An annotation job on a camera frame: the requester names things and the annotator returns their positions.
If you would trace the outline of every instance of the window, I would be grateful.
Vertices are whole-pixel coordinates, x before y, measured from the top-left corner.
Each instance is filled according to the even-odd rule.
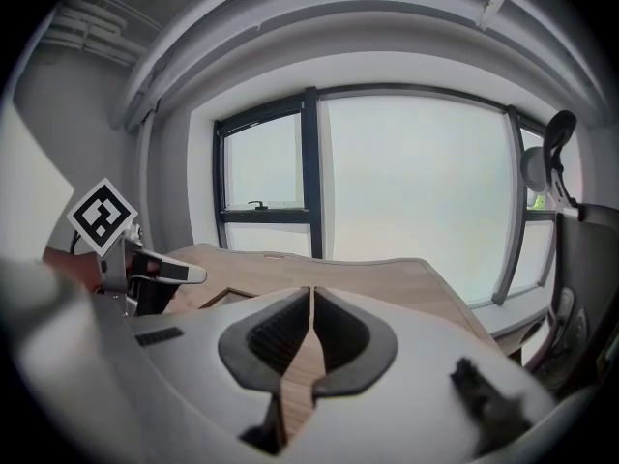
[[[301,114],[235,132],[225,140],[225,208],[303,208]]]
[[[316,105],[310,88],[216,123],[222,247],[323,257]]]
[[[491,296],[512,211],[503,115],[404,96],[331,100],[328,115],[333,259],[423,258],[466,302]]]
[[[311,256],[310,226],[303,224],[227,223],[228,248]]]
[[[552,241],[553,212],[537,211],[550,201],[519,199],[521,125],[542,129],[512,106],[405,85],[308,88],[237,114],[214,136],[221,246],[421,258],[468,304],[500,304],[544,281]],[[542,146],[519,130],[524,149]]]
[[[527,221],[510,293],[537,286],[551,250],[552,221]]]

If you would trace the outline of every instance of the black vent grille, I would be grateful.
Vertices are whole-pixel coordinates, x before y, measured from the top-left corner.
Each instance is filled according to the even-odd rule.
[[[255,325],[247,335],[250,350],[283,375],[310,328],[310,300],[302,298]]]
[[[146,347],[147,345],[166,342],[168,340],[171,340],[172,338],[181,336],[182,334],[182,330],[177,329],[176,327],[172,327],[169,329],[156,330],[154,332],[140,333],[135,336],[135,340],[137,340],[137,343],[141,347]]]

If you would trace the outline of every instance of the sticker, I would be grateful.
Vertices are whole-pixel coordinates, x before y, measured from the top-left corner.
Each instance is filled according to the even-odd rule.
[[[77,233],[101,258],[136,216],[137,211],[107,179],[90,189],[67,214]]]

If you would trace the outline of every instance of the pipe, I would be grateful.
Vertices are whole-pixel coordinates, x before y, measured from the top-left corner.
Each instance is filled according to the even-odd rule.
[[[106,9],[102,9],[101,7],[97,5],[89,4],[88,2],[84,2],[82,0],[67,0],[65,3],[76,9],[87,11],[90,14],[94,14],[97,17],[100,17],[104,20],[108,20],[109,22],[118,24],[121,27],[121,29],[125,29],[127,27],[127,21],[124,18],[119,17],[118,15],[113,14],[112,12],[107,11]]]
[[[118,50],[116,48],[112,48],[111,46],[107,46],[106,44],[96,42],[95,40],[86,39],[82,36],[79,36],[74,33],[68,33],[66,31],[57,31],[55,29],[49,29],[44,35],[45,38],[51,38],[53,40],[62,40],[65,42],[70,42],[73,44],[78,44],[80,47],[87,47],[94,50],[99,51],[99,53],[104,53],[105,55],[112,56],[123,62],[128,62],[130,64],[134,64],[136,58],[129,53]]]
[[[103,0],[103,1],[105,3],[118,7],[121,11],[126,12],[131,17],[135,17],[137,20],[142,21],[144,24],[152,27],[156,31],[161,31],[163,29],[163,26],[161,26],[155,19],[127,5],[122,0]]]
[[[160,32],[148,51],[144,53],[133,69],[125,89],[114,106],[111,125],[118,129],[125,120],[133,97],[146,80],[157,61],[183,36],[198,20],[227,0],[194,0],[178,13]]]
[[[137,138],[137,199],[142,225],[142,243],[147,249],[153,249],[151,220],[148,213],[148,151],[154,122],[155,112],[151,110],[144,119]]]
[[[116,62],[117,64],[120,64],[122,66],[126,66],[126,67],[130,67],[131,64],[129,62],[124,62],[120,59],[117,59],[115,57],[111,57],[109,55],[105,55],[104,53],[101,53],[95,49],[92,48],[82,48],[81,45],[77,44],[77,43],[73,43],[73,42],[66,42],[64,40],[55,40],[52,38],[42,38],[40,40],[40,43],[43,44],[57,44],[58,46],[66,46],[67,48],[74,48],[76,50],[82,50],[85,49],[86,51],[88,51],[89,53],[93,53],[94,55],[99,55],[100,57],[106,58],[107,60],[111,60],[112,62]]]
[[[126,50],[131,51],[137,55],[141,55],[146,51],[146,48],[144,46],[131,42],[126,38],[123,38],[122,36],[110,33],[109,31],[106,31],[99,26],[91,25],[87,22],[82,22],[80,20],[76,20],[70,17],[62,17],[60,15],[57,15],[56,17],[54,17],[52,24],[82,31],[83,33],[88,33],[88,35],[90,36],[101,38],[102,40],[120,46],[121,48],[125,48]]]
[[[88,15],[85,14],[84,12],[80,12],[80,11],[74,11],[73,9],[70,9],[69,7],[61,7],[59,9],[59,13],[65,15],[66,17],[70,17],[73,19],[77,19],[77,20],[81,20],[81,21],[85,21],[88,22],[90,24],[95,24],[103,29],[105,29],[106,31],[109,31],[111,33],[120,34],[120,26],[116,25],[116,24],[112,24],[111,22],[108,22],[106,20],[100,19],[98,17],[94,17],[92,15]]]

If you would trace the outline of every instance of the cable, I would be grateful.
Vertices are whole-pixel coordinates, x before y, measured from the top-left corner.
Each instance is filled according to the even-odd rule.
[[[70,254],[75,254],[75,245],[77,244],[77,241],[79,241],[80,237],[81,236],[77,233],[77,231],[74,230],[74,237],[71,239],[71,244],[69,245]]]

